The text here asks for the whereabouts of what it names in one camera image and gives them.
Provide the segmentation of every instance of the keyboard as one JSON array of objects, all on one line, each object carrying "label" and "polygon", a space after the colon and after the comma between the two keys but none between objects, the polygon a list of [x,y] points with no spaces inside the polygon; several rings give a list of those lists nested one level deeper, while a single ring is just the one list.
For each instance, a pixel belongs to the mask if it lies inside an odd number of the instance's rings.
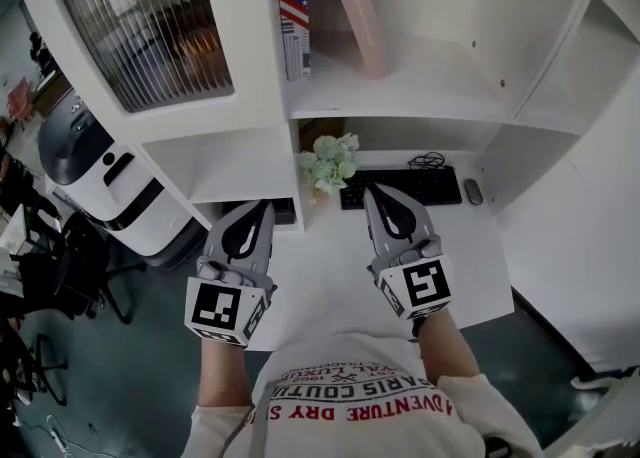
[{"label": "keyboard", "polygon": [[345,182],[347,187],[340,190],[343,210],[364,209],[364,190],[374,183],[397,188],[425,206],[462,203],[458,179],[450,166],[431,170],[358,170]]}]

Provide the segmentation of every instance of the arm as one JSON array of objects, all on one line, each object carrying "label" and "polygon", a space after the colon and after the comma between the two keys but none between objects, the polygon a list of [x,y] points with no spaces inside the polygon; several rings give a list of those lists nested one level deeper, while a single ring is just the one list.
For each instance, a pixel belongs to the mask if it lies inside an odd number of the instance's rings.
[{"label": "arm", "polygon": [[198,406],[251,405],[242,348],[202,339],[202,368]]},{"label": "arm", "polygon": [[418,334],[427,379],[434,385],[441,376],[471,378],[480,374],[478,362],[448,309],[427,317]]},{"label": "arm", "polygon": [[427,317],[418,344],[427,379],[451,399],[461,420],[483,438],[508,442],[514,457],[543,456],[522,417],[480,374],[478,362],[448,310]]},{"label": "arm", "polygon": [[242,348],[202,339],[198,406],[182,458],[220,456],[251,404]]}]

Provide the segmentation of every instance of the floor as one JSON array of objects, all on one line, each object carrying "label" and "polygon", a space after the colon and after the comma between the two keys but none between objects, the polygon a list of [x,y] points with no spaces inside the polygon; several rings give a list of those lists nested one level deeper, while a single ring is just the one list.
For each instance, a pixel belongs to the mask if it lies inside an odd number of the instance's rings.
[{"label": "floor", "polygon": [[[192,269],[193,261],[187,261],[168,274],[150,268],[114,280],[112,291],[123,310],[133,314],[129,326],[109,308],[93,321],[83,317],[72,322],[53,312],[29,316],[22,330],[25,341],[45,333],[56,355],[69,362],[58,384],[68,406],[38,394],[30,406],[19,408],[20,418],[33,427],[53,414],[72,442],[119,458],[179,456],[199,379],[199,340],[182,323],[185,280]],[[483,371],[543,446],[564,433],[569,420],[593,401],[570,387],[575,365],[525,314],[468,328],[464,334]],[[267,356],[247,353],[252,379]],[[21,431],[34,457],[59,456],[40,429],[24,426]],[[76,458],[82,456],[86,454],[75,451]]]}]

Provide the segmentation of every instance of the computer mouse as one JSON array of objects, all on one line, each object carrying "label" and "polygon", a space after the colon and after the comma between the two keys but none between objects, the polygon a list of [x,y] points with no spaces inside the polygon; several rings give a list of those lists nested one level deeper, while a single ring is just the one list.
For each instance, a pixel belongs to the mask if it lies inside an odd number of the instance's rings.
[{"label": "computer mouse", "polygon": [[467,197],[469,198],[469,202],[471,202],[474,206],[479,206],[484,201],[482,198],[482,193],[480,192],[480,186],[473,179],[466,179],[464,181],[464,190],[467,192]]}]

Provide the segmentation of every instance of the shirt sleeve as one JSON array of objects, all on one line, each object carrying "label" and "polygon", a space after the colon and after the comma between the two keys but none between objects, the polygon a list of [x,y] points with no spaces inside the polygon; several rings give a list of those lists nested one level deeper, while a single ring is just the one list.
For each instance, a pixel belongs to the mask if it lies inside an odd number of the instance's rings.
[{"label": "shirt sleeve", "polygon": [[182,458],[218,458],[227,438],[242,423],[248,411],[248,406],[197,406],[191,416],[191,433]]},{"label": "shirt sleeve", "polygon": [[517,458],[543,457],[533,432],[515,408],[487,380],[486,376],[452,378],[443,376],[438,388],[451,399],[458,415],[482,437],[501,438]]}]

